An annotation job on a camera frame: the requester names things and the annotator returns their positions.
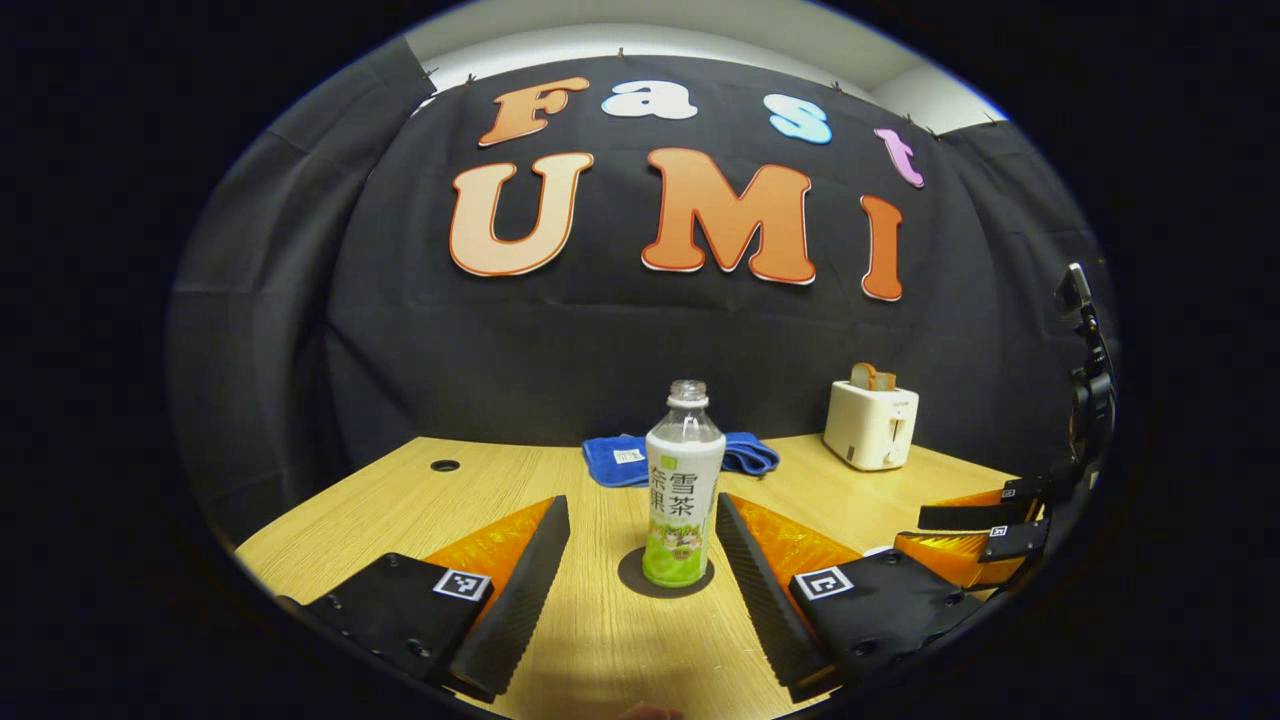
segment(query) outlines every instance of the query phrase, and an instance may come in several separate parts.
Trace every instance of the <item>table surface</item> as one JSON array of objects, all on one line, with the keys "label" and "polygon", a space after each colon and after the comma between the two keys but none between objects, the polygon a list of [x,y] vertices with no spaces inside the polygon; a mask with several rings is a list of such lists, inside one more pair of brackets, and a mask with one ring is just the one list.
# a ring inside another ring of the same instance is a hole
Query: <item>table surface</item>
[{"label": "table surface", "polygon": [[[922,503],[996,489],[1012,477],[919,446],[900,469],[863,473],[822,436],[765,443],[781,455],[778,469],[763,479],[722,473],[719,489],[859,552],[916,529]],[[461,466],[430,469],[443,459]],[[538,628],[507,693],[476,705],[516,720],[607,720],[648,701],[690,719],[754,720],[819,702],[792,703],[777,684],[714,539],[716,577],[690,597],[655,600],[622,584],[620,560],[644,544],[648,493],[596,484],[581,447],[417,438],[262,528],[236,555],[271,593],[307,603],[380,555],[425,557],[564,495],[571,537]]]}]

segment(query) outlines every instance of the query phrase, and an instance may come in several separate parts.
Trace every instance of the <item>bottle label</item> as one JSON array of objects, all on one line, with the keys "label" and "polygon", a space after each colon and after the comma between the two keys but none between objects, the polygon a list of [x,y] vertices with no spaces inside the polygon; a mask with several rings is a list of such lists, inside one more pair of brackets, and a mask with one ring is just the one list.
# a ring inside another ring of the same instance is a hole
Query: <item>bottle label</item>
[{"label": "bottle label", "polygon": [[707,571],[712,502],[724,448],[721,445],[681,452],[649,445],[646,450],[649,534],[644,574],[658,585],[690,585]]}]

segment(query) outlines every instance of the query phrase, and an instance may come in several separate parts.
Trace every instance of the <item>purple letter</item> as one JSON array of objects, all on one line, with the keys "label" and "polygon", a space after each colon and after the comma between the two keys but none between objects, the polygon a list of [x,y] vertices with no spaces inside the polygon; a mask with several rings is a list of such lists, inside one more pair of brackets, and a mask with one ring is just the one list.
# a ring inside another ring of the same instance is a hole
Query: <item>purple letter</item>
[{"label": "purple letter", "polygon": [[888,147],[888,158],[893,160],[897,174],[902,176],[902,179],[915,187],[924,187],[924,176],[915,172],[915,168],[911,167],[910,159],[915,156],[915,152],[911,152],[911,149],[897,137],[897,133],[888,128],[878,128],[876,137],[883,140],[884,147]]}]

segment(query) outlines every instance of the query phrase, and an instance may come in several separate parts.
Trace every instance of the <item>green tea bottle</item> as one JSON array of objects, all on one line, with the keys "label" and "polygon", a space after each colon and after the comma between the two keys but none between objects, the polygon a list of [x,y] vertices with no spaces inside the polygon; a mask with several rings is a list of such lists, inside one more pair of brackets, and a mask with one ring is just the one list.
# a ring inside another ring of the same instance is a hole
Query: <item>green tea bottle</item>
[{"label": "green tea bottle", "polygon": [[664,588],[682,588],[707,573],[712,507],[724,433],[707,416],[707,384],[671,383],[671,411],[645,436],[649,462],[649,534],[644,577]]}]

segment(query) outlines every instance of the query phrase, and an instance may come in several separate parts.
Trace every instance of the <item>coaster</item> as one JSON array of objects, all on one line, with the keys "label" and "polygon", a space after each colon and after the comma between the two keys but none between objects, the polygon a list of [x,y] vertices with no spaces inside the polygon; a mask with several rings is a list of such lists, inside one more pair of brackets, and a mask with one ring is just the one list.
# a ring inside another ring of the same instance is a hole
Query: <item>coaster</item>
[{"label": "coaster", "polygon": [[672,597],[687,597],[709,585],[712,578],[716,577],[716,566],[712,564],[710,560],[707,560],[707,574],[703,575],[703,579],[682,588],[663,588],[650,583],[644,577],[644,569],[640,565],[640,561],[643,559],[644,559],[643,547],[637,547],[631,552],[626,553],[626,556],[622,559],[622,562],[618,562],[618,579],[622,580],[623,585],[631,588],[632,591],[645,597],[657,597],[660,600]]}]

